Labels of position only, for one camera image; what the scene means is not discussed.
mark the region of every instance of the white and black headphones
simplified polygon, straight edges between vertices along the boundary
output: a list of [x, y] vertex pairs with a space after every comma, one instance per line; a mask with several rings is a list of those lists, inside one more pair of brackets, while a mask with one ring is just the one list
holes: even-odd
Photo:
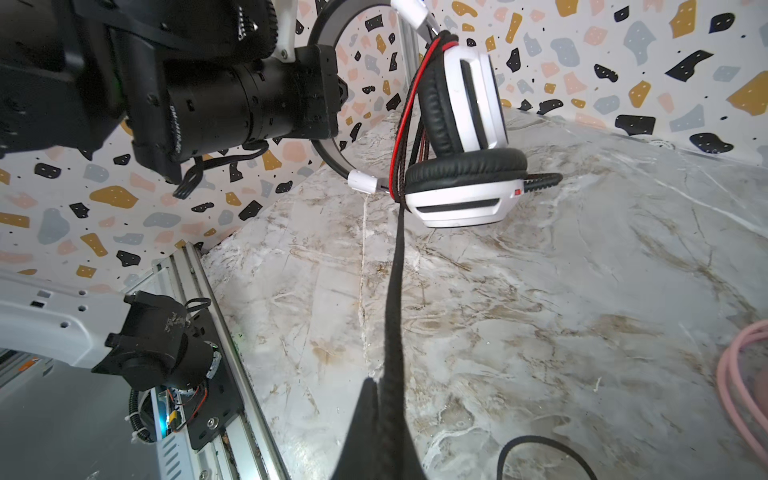
[[[330, 2], [318, 17], [322, 23], [313, 29], [310, 44], [315, 41], [335, 45], [343, 30], [342, 15], [354, 16], [383, 3]], [[327, 12], [331, 5], [335, 10]], [[422, 37], [429, 38], [430, 30], [433, 35], [439, 30], [423, 2], [392, 0], [391, 5]], [[478, 48], [458, 42], [446, 45], [442, 54], [426, 66], [417, 92], [421, 119], [436, 158], [408, 168], [405, 200], [409, 210], [427, 227], [498, 222], [523, 193], [554, 186], [562, 179], [560, 174], [529, 176], [525, 154], [508, 147], [491, 60]], [[326, 163], [347, 178], [355, 190], [388, 190], [386, 179], [355, 169], [333, 140], [313, 144]]]

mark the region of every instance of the white ear cup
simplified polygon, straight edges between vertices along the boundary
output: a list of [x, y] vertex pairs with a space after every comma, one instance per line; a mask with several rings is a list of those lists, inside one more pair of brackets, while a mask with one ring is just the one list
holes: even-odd
[[490, 57], [476, 48], [455, 46], [445, 52], [443, 63], [464, 151], [507, 147], [507, 131]]

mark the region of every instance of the ear cup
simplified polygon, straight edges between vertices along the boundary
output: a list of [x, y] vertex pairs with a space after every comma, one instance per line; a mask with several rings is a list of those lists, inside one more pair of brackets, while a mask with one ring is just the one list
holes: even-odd
[[526, 175], [528, 160], [516, 148], [462, 152], [410, 167], [406, 171], [406, 194], [517, 180]]
[[438, 157], [464, 151], [451, 109], [442, 55], [424, 70], [417, 89], [429, 144]]

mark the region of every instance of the marble surface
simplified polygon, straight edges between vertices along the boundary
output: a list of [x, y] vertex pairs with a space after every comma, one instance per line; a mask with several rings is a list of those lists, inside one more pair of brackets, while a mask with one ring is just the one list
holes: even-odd
[[[505, 114], [528, 171], [561, 185], [482, 227], [406, 214], [406, 408], [428, 477], [494, 478], [501, 445], [538, 434], [598, 478], [763, 478], [713, 374], [768, 316], [768, 169]], [[393, 122], [348, 158], [383, 174]], [[293, 478], [330, 476], [381, 374], [396, 214], [324, 167], [204, 258]], [[586, 478], [575, 465], [522, 446], [506, 478]]]

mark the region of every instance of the pink cable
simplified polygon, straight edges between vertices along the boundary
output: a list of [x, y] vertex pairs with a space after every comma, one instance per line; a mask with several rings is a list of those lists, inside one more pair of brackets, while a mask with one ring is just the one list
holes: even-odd
[[743, 404], [749, 409], [750, 413], [755, 417], [758, 424], [763, 430], [768, 433], [768, 419], [757, 406], [749, 390], [746, 389], [744, 381], [739, 371], [739, 352], [742, 348], [751, 343], [758, 342], [760, 340], [768, 339], [768, 320], [761, 320], [748, 326], [742, 330], [739, 335], [733, 339], [730, 346], [723, 352], [723, 356], [720, 357], [720, 361], [717, 363], [717, 391], [720, 394], [720, 401], [723, 403], [723, 407], [730, 416], [731, 421], [736, 426], [744, 441], [752, 448], [755, 454], [768, 465], [768, 452], [757, 441], [752, 432], [746, 426], [746, 423], [741, 418], [741, 415], [736, 410], [736, 406], [730, 396], [728, 389], [728, 380], [736, 387], [736, 391], [739, 393]]

